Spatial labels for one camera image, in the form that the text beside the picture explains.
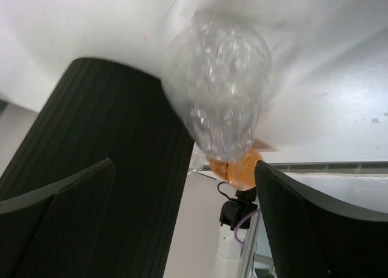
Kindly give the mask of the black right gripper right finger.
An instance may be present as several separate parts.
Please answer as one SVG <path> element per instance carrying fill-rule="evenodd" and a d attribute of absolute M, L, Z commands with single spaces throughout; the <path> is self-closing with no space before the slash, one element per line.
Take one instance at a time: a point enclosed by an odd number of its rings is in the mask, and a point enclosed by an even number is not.
<path fill-rule="evenodd" d="M 387 277 L 387 214 L 258 161 L 255 182 L 278 277 Z"/>

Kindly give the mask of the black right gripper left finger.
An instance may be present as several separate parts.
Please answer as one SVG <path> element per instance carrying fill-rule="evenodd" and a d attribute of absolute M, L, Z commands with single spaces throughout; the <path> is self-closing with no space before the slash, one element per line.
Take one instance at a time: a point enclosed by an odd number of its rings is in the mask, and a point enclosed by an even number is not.
<path fill-rule="evenodd" d="M 110 159 L 1 202 L 1 277 L 84 277 L 115 176 Z"/>

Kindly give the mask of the clear unlabelled plastic bottle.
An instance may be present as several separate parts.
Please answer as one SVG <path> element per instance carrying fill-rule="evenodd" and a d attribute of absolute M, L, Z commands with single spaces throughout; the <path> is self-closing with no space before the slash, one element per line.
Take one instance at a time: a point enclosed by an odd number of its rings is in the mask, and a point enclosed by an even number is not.
<path fill-rule="evenodd" d="M 162 88 L 208 159 L 234 162 L 253 147 L 271 67 L 255 29 L 208 10 L 196 12 L 168 45 Z"/>

